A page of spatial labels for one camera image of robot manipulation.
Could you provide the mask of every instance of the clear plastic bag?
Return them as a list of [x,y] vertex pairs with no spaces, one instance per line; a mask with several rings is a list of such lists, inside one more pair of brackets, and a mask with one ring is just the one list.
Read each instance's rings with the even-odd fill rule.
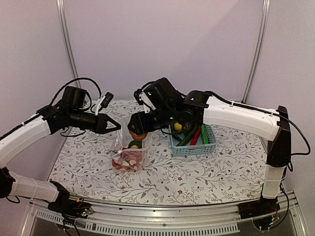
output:
[[119,121],[122,128],[117,131],[117,137],[110,148],[113,169],[116,171],[138,171],[142,169],[149,148],[152,145],[152,135],[148,133],[147,137],[142,140],[142,148],[128,148],[129,143],[133,141],[127,127],[129,121],[130,118],[123,118]]

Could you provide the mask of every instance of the floral tablecloth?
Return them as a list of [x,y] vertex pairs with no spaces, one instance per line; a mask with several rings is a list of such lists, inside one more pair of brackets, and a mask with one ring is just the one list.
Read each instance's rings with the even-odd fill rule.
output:
[[[102,112],[119,120],[140,110],[135,101],[119,100]],[[143,170],[119,174],[109,153],[116,133],[87,131],[67,138],[49,178],[72,195],[124,203],[197,205],[259,198],[266,168],[259,137],[212,127],[218,142],[213,153],[172,157],[169,137],[156,131]],[[74,128],[71,134],[78,132]]]

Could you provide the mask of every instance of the red pepper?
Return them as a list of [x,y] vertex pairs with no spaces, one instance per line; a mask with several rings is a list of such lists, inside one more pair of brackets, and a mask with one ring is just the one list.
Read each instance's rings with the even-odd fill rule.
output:
[[201,133],[201,127],[198,126],[197,131],[196,131],[195,135],[193,136],[193,139],[192,139],[192,141],[191,141],[191,143],[190,143],[191,146],[192,146],[192,145],[196,145],[200,133]]

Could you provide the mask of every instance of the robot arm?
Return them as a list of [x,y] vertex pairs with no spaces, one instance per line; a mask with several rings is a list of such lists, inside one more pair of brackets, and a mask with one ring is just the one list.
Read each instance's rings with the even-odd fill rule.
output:
[[222,125],[256,134],[268,140],[267,168],[259,202],[240,204],[243,218],[280,209],[277,203],[279,186],[285,167],[291,159],[291,133],[286,120],[287,110],[261,109],[227,101],[213,92],[191,91],[183,96],[162,78],[138,89],[135,94],[145,111],[131,116],[129,130],[143,134],[167,128],[175,122],[196,125]]
[[[14,132],[0,138],[0,198],[21,196],[46,200],[50,202],[48,207],[50,210],[66,212],[74,217],[84,212],[84,210],[74,211],[73,207],[69,207],[71,205],[75,207],[75,201],[69,199],[69,192],[62,185],[54,181],[45,182],[20,176],[9,171],[6,165],[33,143],[66,127],[88,129],[99,134],[121,128],[106,114],[86,113],[86,109],[82,109],[85,94],[87,92],[83,89],[66,87],[62,99],[56,106],[43,107],[18,126]],[[113,95],[110,93],[100,98],[97,111],[99,108],[106,107],[112,98]],[[107,128],[108,121],[113,123],[114,127]],[[89,204],[83,203],[81,207],[89,208]]]

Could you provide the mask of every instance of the blue plastic basket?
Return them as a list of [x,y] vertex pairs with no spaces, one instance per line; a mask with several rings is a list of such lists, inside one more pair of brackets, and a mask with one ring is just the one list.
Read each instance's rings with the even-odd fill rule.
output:
[[[213,134],[211,126],[205,125],[205,127],[206,127],[206,132],[208,135],[208,139],[209,139],[209,144],[202,144],[202,137],[200,135],[196,145],[177,147],[176,145],[179,143],[179,141],[174,139],[172,135],[169,135],[170,140],[171,140],[171,148],[172,148],[173,156],[188,156],[188,155],[198,155],[198,154],[206,154],[206,153],[213,152],[216,147],[217,140]],[[182,139],[185,137],[184,134],[179,134],[178,136]]]

